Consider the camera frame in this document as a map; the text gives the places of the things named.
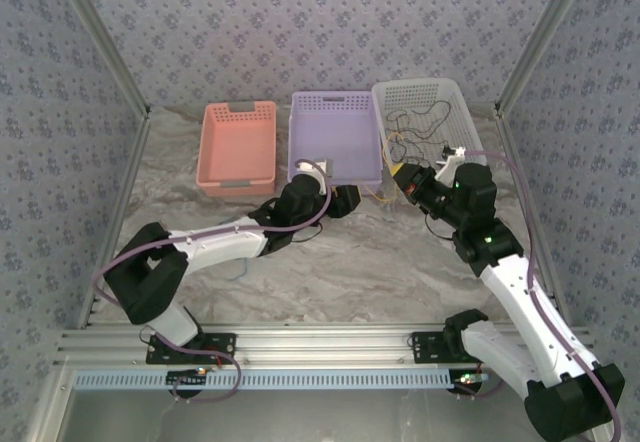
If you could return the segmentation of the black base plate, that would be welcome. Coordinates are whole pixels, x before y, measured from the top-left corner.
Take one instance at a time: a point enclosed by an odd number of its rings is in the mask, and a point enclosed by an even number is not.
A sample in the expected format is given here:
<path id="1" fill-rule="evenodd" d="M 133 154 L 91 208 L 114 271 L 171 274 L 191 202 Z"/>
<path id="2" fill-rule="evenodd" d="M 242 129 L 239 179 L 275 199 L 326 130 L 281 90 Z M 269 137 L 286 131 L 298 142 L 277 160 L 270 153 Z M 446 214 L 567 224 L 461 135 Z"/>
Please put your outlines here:
<path id="1" fill-rule="evenodd" d="M 488 354 L 496 353 L 499 349 L 495 341 L 471 338 L 464 342 L 461 332 L 449 329 L 412 332 L 406 343 L 416 364 L 475 364 L 485 362 Z"/>
<path id="2" fill-rule="evenodd" d="M 146 363 L 148 365 L 230 365 L 223 357 L 214 356 L 212 351 L 235 356 L 236 335 L 234 333 L 201 333 L 188 342 L 184 348 L 206 351 L 206 354 L 190 354 L 177 351 L 166 345 L 156 334 L 147 343 Z"/>

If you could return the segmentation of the small controller board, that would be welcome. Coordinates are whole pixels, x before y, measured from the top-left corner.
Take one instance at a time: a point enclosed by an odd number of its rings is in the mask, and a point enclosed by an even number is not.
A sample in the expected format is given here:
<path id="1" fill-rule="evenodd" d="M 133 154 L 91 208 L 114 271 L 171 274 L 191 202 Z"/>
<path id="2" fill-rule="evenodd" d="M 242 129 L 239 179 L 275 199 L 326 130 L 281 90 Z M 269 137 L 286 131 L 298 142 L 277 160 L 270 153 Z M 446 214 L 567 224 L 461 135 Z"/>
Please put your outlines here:
<path id="1" fill-rule="evenodd" d="M 203 368 L 168 371 L 165 376 L 167 387 L 192 387 L 204 386 L 207 379 L 207 370 Z"/>
<path id="2" fill-rule="evenodd" d="M 482 372 L 452 371 L 450 375 L 452 391 L 469 396 L 477 395 L 482 385 L 490 379 L 488 374 Z"/>

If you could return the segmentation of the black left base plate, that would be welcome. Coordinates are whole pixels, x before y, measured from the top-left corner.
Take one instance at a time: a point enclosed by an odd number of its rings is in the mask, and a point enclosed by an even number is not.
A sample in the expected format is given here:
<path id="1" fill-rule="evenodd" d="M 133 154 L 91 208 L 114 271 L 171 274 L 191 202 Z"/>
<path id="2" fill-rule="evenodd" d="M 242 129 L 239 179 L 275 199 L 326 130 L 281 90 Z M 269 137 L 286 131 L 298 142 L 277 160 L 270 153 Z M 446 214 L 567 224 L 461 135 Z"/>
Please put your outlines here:
<path id="1" fill-rule="evenodd" d="M 234 333 L 201 333 L 188 342 L 184 348 L 206 351 L 206 354 L 190 354 L 177 351 L 166 345 L 156 334 L 147 343 L 146 363 L 148 365 L 230 365 L 223 357 L 214 356 L 212 351 L 235 356 L 236 335 Z"/>

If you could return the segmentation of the purple plastic basket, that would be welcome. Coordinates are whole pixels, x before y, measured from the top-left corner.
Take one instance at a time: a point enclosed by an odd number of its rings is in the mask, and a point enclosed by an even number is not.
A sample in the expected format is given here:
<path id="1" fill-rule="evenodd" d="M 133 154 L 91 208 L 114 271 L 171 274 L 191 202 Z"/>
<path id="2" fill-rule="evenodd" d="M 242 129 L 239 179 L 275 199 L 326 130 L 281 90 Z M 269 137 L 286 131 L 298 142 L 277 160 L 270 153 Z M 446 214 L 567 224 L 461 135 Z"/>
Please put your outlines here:
<path id="1" fill-rule="evenodd" d="M 300 159 L 327 159 L 334 185 L 357 185 L 364 193 L 382 184 L 378 122 L 369 91 L 298 91 L 289 117 L 287 178 Z"/>

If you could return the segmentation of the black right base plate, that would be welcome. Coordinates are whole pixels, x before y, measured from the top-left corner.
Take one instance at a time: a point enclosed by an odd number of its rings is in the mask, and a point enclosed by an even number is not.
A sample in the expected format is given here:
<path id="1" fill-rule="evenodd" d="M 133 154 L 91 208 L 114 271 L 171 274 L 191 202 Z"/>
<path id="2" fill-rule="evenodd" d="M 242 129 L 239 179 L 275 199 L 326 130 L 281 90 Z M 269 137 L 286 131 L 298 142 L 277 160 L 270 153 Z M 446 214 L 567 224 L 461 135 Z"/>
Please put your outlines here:
<path id="1" fill-rule="evenodd" d="M 496 353 L 499 349 L 495 341 L 471 338 L 464 342 L 461 332 L 449 329 L 412 332 L 406 343 L 416 364 L 475 364 L 485 362 L 488 354 Z"/>

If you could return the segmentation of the white plastic basket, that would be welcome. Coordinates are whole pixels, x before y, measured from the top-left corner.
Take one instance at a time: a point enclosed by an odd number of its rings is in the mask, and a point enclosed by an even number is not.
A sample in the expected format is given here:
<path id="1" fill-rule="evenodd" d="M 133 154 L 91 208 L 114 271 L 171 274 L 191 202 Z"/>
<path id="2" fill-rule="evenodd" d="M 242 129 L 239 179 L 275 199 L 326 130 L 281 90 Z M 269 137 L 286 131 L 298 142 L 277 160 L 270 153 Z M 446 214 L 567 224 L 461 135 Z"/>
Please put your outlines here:
<path id="1" fill-rule="evenodd" d="M 445 145 L 483 149 L 458 84 L 449 78 L 380 82 L 371 89 L 384 158 L 438 169 Z"/>

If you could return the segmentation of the aluminium front rail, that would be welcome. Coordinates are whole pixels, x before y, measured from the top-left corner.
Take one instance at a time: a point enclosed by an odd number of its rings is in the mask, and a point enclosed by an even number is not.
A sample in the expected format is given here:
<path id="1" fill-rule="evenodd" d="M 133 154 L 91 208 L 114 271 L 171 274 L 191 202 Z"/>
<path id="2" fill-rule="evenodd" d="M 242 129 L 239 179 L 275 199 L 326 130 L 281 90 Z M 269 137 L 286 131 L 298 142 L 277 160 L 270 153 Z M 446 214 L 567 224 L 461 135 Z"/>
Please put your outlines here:
<path id="1" fill-rule="evenodd" d="M 216 324 L 206 332 L 237 336 L 235 358 L 244 368 L 400 368 L 413 363 L 409 336 L 440 332 L 440 324 Z M 65 330 L 52 361 L 73 368 L 142 367 L 141 330 L 97 324 Z"/>

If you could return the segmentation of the pink plastic basket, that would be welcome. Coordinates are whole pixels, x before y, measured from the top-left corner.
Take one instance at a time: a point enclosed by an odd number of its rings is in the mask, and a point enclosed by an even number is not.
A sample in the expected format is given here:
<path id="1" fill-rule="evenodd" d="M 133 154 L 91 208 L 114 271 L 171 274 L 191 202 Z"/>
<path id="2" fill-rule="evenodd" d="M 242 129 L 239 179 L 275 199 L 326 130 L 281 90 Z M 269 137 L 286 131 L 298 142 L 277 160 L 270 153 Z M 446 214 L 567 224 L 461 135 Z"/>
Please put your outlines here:
<path id="1" fill-rule="evenodd" d="M 196 184 L 210 197 L 271 195 L 276 185 L 273 101 L 206 106 Z"/>

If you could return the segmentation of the aluminium frame post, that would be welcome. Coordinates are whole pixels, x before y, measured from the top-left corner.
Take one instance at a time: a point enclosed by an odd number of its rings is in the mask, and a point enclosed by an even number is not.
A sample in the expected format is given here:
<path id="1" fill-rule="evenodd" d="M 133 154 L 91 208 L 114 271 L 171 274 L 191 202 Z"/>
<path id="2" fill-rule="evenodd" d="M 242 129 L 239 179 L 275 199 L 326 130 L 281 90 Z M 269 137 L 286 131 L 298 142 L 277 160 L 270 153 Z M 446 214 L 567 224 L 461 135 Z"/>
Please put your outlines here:
<path id="1" fill-rule="evenodd" d="M 496 114 L 504 118 L 526 88 L 556 31 L 574 0 L 548 0 L 523 51 L 495 102 Z"/>
<path id="2" fill-rule="evenodd" d="M 146 117 L 148 105 L 92 0 L 69 0 L 69 3 L 89 33 L 94 46 L 131 108 L 137 115 Z"/>

